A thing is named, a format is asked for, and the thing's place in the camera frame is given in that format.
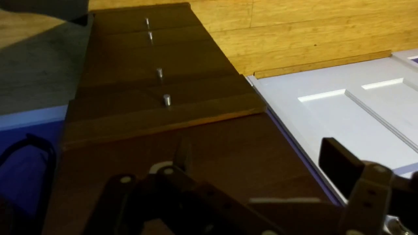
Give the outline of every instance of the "light wooden surface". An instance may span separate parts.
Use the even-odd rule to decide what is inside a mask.
[[[90,0],[89,8],[179,1],[183,0]],[[418,47],[418,0],[189,2],[243,74]],[[0,12],[0,113],[66,103],[78,78],[75,68],[82,64],[86,38],[86,29],[51,17]],[[25,94],[36,89],[39,98],[30,100]]]

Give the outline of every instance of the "white surface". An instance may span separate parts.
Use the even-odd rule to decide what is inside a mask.
[[[31,110],[0,116],[0,132],[64,120],[66,106]]]
[[[393,59],[418,70],[418,63],[411,60],[411,59],[418,59],[418,49],[394,52]]]
[[[249,78],[315,163],[322,137],[402,176],[418,163],[418,70],[395,59]]]

